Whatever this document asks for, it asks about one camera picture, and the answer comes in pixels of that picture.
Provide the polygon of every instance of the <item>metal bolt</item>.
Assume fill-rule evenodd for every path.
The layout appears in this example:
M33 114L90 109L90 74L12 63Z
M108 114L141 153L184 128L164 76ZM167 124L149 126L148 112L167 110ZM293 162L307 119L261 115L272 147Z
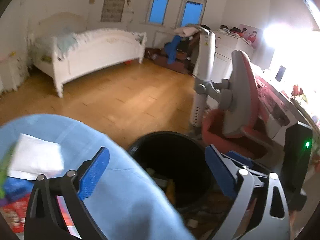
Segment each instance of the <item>metal bolt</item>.
M270 173L270 178L271 179L278 179L278 174L272 172L272 173Z
M76 171L74 171L74 170L70 170L67 172L68 177L73 177L75 174L76 174Z
M205 88L205 86L203 84L198 84L196 90L197 90L197 93L204 94L205 91L206 91L206 88Z
M248 175L249 171L247 171L246 169L239 169L239 173L243 176Z
M41 181L44 179L44 175L43 174L40 174L38 177L37 177L37 180Z

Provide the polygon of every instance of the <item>blue clothing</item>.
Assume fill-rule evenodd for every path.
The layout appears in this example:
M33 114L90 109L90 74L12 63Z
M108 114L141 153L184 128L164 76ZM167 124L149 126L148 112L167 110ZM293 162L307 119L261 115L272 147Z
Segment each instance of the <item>blue clothing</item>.
M9 202L15 202L25 195L30 194L33 188L33 183L25 179L17 179L7 177L3 184L5 197Z
M168 64L172 64L176 60L177 46L181 41L181 37L176 35L171 42L164 46L164 51L168 55Z

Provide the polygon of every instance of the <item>white tissue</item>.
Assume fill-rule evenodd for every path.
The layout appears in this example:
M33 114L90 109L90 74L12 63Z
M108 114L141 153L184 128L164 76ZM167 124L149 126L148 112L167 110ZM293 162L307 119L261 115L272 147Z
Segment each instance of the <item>white tissue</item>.
M36 180L40 174L53 178L64 169L61 146L20 134L7 171L9 177Z

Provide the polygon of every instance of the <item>black device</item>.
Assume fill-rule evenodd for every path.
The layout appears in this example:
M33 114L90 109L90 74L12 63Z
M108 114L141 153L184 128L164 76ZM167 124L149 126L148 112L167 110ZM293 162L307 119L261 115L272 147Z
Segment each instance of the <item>black device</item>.
M302 185L307 174L312 148L312 129L297 122L287 128L284 141L284 163L281 181L290 210L301 211L307 201Z
M286 68L284 66L280 66L279 71L275 77L275 80L277 80L278 82L280 82L283 78L283 75L286 71Z

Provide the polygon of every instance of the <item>white dresser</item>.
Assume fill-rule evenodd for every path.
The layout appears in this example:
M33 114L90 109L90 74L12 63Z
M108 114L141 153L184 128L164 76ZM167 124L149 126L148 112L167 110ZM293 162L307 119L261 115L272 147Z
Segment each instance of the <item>white dresser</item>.
M18 86L29 76L25 57L15 55L0 61L0 77L3 90L18 90Z
M249 58L252 57L253 48L241 38L237 38L219 31L216 35L216 45L211 80L220 83L221 79L229 79L232 73L231 53L237 49L244 51ZM211 109L217 108L218 103L208 97L207 104Z

